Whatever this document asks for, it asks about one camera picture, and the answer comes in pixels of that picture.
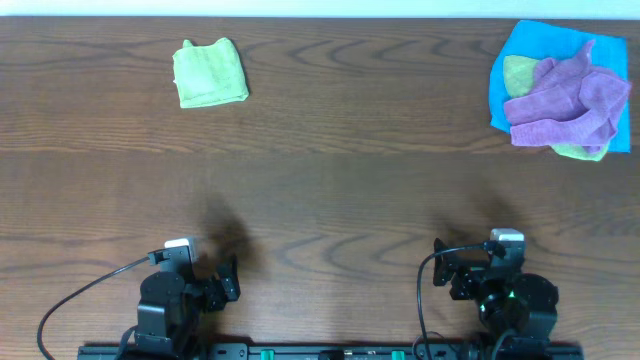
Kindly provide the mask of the purple cloth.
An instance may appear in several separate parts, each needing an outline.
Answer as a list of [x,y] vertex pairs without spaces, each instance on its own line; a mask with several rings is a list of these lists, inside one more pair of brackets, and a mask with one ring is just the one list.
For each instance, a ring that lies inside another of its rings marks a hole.
[[587,43],[566,60],[539,60],[531,91],[504,105],[513,145],[571,144],[596,153],[611,144],[618,134],[631,84],[593,65],[593,46],[593,42]]

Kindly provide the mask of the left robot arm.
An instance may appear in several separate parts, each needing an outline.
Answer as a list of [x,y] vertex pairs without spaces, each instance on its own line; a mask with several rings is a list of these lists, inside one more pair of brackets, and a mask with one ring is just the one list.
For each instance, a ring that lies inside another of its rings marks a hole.
[[124,345],[121,359],[206,359],[207,346],[198,337],[201,316],[221,311],[241,295],[236,256],[198,279],[187,249],[149,254],[160,270],[140,285],[134,343]]

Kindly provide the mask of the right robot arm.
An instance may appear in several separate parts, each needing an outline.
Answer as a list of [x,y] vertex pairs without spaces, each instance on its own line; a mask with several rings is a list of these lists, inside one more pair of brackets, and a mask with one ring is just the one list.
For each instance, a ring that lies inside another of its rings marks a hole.
[[433,284],[454,300],[472,300],[502,355],[542,356],[557,321],[558,288],[522,271],[522,240],[487,240],[457,248],[434,240]]

